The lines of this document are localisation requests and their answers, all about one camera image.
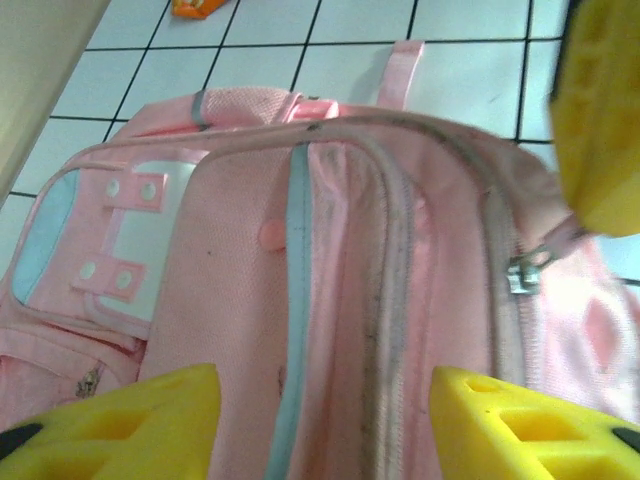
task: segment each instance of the zipper pull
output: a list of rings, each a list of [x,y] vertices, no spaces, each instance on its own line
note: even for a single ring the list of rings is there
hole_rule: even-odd
[[[93,397],[96,393],[96,388],[98,388],[98,383],[100,382],[100,375],[102,374],[102,366],[98,365],[93,370],[90,370],[82,377],[76,384],[76,397],[78,398],[89,398]]]
[[[536,257],[547,254],[541,263],[535,263]],[[557,260],[557,257],[541,245],[535,250],[511,259],[507,269],[507,279],[514,295],[537,295],[540,293],[540,273]]]
[[[590,235],[591,233],[578,223],[575,215],[567,217],[544,236],[542,245],[511,259],[507,269],[511,293],[515,295],[540,293],[542,270],[556,260],[571,254]]]

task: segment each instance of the pink backpack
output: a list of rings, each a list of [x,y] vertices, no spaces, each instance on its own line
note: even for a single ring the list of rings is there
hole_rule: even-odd
[[[199,362],[215,479],[438,478],[436,365],[639,421],[635,298],[535,157],[401,111],[421,48],[389,108],[209,90],[69,160],[1,284],[0,428]]]

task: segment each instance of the pink fabric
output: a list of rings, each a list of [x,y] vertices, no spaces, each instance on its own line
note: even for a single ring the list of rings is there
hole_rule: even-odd
[[[390,63],[389,75],[396,68],[402,75],[396,89],[383,88],[382,103],[404,105],[417,47],[394,50],[400,63]],[[298,96],[272,89],[207,92],[201,118],[230,130],[195,133],[193,100],[145,107],[110,144],[67,164],[84,167],[78,198],[42,281],[29,305],[0,291],[0,395],[8,399],[0,423],[73,399],[77,381],[96,364],[104,365],[99,391],[136,380],[144,342],[122,328],[134,322],[87,308],[85,294],[71,286],[92,253],[109,254],[120,225],[118,212],[103,202],[114,171],[89,167],[126,170],[148,159],[188,157],[198,165],[175,224],[140,378],[215,363],[223,403],[210,478],[260,478],[286,377],[289,157],[293,146],[309,142],[311,323],[289,479],[377,475],[384,465],[375,463],[376,442],[389,406],[400,415],[402,476],[439,478],[427,413],[432,368],[491,373],[495,352],[520,344],[530,385],[639,420],[634,322],[640,308],[606,272],[592,243],[544,271],[540,296],[520,299],[531,313],[520,318],[521,338],[494,344],[496,286],[488,284],[487,252],[497,226],[483,225],[492,218],[487,210],[496,208],[488,194],[496,185],[504,189],[512,234],[525,250],[569,214],[557,181],[530,154],[450,122],[367,107],[336,110],[330,101],[307,104],[314,128],[269,125],[298,119],[292,114]],[[340,117],[319,123],[315,117],[324,118],[327,105]],[[468,149],[481,166],[457,148]],[[402,168],[406,207],[391,196],[388,172],[372,162],[374,153]],[[491,185],[483,180],[487,172]],[[391,225],[410,235],[394,237]],[[383,315],[381,298],[393,287],[383,279],[402,271],[388,258],[389,245],[410,251],[408,292],[401,313]],[[499,268],[518,253],[503,250]],[[14,267],[15,259],[8,279]],[[9,286],[5,279],[2,289]],[[503,300],[514,302],[508,295]],[[391,328],[404,332],[404,344],[401,371],[387,377],[393,355],[380,332]],[[397,406],[375,396],[389,383],[399,385]]]
[[[382,74],[377,102],[379,107],[405,109],[413,75],[423,49],[424,43],[421,40],[406,40],[393,45]]]

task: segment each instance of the yellow plastic object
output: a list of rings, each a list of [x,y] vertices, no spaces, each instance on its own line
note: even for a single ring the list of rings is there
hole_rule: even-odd
[[[0,460],[0,479],[205,479],[219,408],[213,365],[59,407],[21,424],[42,429]]]
[[[640,453],[612,433],[640,427],[494,378],[434,369],[430,414],[446,480],[640,478]]]
[[[588,230],[640,233],[640,2],[571,0],[551,95],[564,196]]]

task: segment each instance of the tile grout line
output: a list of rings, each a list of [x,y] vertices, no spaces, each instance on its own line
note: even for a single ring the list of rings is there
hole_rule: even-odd
[[[416,20],[416,12],[418,11],[418,2],[420,0],[413,0],[413,8],[411,9],[411,17],[409,17],[409,28],[407,28],[407,40],[411,38],[413,33],[413,23]]]
[[[298,82],[298,76],[300,75],[300,70],[302,69],[302,62],[304,61],[304,56],[307,53],[307,48],[309,48],[309,42],[311,41],[311,34],[313,33],[313,27],[316,25],[316,20],[318,18],[318,13],[320,12],[320,7],[322,6],[322,0],[318,0],[316,3],[316,10],[313,12],[313,17],[311,18],[311,24],[309,25],[309,31],[307,32],[307,38],[302,46],[302,52],[300,52],[300,59],[298,60],[298,65],[296,66],[296,71],[293,73],[293,80],[291,80],[290,91],[293,92],[293,89]]]
[[[527,68],[529,67],[529,44],[531,36],[531,28],[533,24],[533,0],[529,0],[527,10],[527,26],[524,39],[524,51],[522,53],[522,70],[520,76],[520,96],[518,98],[518,109],[516,110],[516,142],[520,141],[522,133],[522,120],[524,117],[524,97],[527,89]]]
[[[34,193],[18,192],[14,190],[11,190],[9,192],[9,195],[13,195],[15,197],[22,197],[22,198],[36,198],[38,196]]]
[[[113,130],[113,126],[115,125],[115,122],[118,119],[118,114],[120,113],[120,110],[122,110],[122,106],[124,105],[124,102],[127,99],[127,95],[129,94],[129,91],[131,90],[133,82],[135,81],[136,76],[138,75],[138,72],[140,71],[140,67],[142,67],[142,63],[144,62],[144,59],[147,56],[147,53],[149,52],[149,47],[151,47],[151,42],[153,42],[153,38],[156,36],[156,33],[158,32],[158,29],[160,28],[160,24],[162,23],[162,19],[164,18],[165,14],[167,13],[167,10],[169,9],[170,5],[171,5],[171,0],[168,0],[166,5],[164,6],[164,9],[162,10],[162,14],[160,15],[160,18],[158,19],[158,23],[156,23],[156,27],[153,29],[153,32],[151,33],[151,37],[149,38],[149,42],[147,43],[147,46],[145,47],[144,51],[142,52],[142,56],[140,57],[140,61],[138,62],[138,65],[136,66],[136,69],[134,70],[133,75],[131,76],[131,80],[129,81],[129,85],[127,85],[127,88],[124,91],[124,94],[122,95],[122,99],[120,100],[120,104],[118,105],[118,108],[116,109],[116,113],[113,115],[113,118],[111,119],[111,124],[109,125],[109,128],[107,129],[107,132],[104,134],[104,137],[102,139],[103,142],[107,141],[107,139],[109,138],[109,135],[111,134],[111,130]]]
[[[511,140],[517,143],[532,143],[535,145],[553,145],[553,140],[540,140],[536,138],[512,138]]]
[[[213,69],[216,66],[216,63],[218,62],[218,58],[220,57],[220,53],[222,53],[222,48],[224,45],[224,41],[227,39],[227,35],[229,34],[229,31],[231,30],[231,24],[233,23],[233,19],[236,17],[236,12],[238,11],[238,8],[240,7],[240,2],[242,0],[238,0],[236,2],[236,4],[233,7],[233,12],[231,12],[231,17],[229,17],[229,23],[227,23],[227,28],[225,28],[224,30],[224,34],[222,35],[222,39],[220,40],[220,46],[218,47],[218,50],[216,51],[216,55],[213,57],[213,61],[211,62],[211,67],[209,67],[209,71],[207,72],[207,76],[204,79],[204,83],[202,84],[202,90],[207,88],[207,84],[209,83],[209,80],[211,80],[211,75],[213,74]]]
[[[89,122],[111,122],[109,117],[74,117],[73,115],[49,115],[50,120],[85,120]]]
[[[561,40],[562,37],[540,37],[530,38],[531,43],[546,43],[556,42]],[[527,39],[509,37],[509,38],[448,38],[439,40],[423,40],[426,44],[466,44],[466,43],[516,43],[524,42]],[[277,47],[304,47],[305,45],[314,47],[331,47],[331,46],[350,46],[350,45],[392,45],[396,40],[372,40],[372,41],[353,41],[353,42],[309,42],[309,43],[248,43],[241,45],[222,45],[222,44],[210,44],[210,45],[177,45],[174,47],[158,46],[158,47],[100,47],[100,48],[87,48],[86,52],[131,52],[131,51],[162,51],[162,50],[204,50],[210,48],[226,49],[242,49],[242,48],[277,48]]]

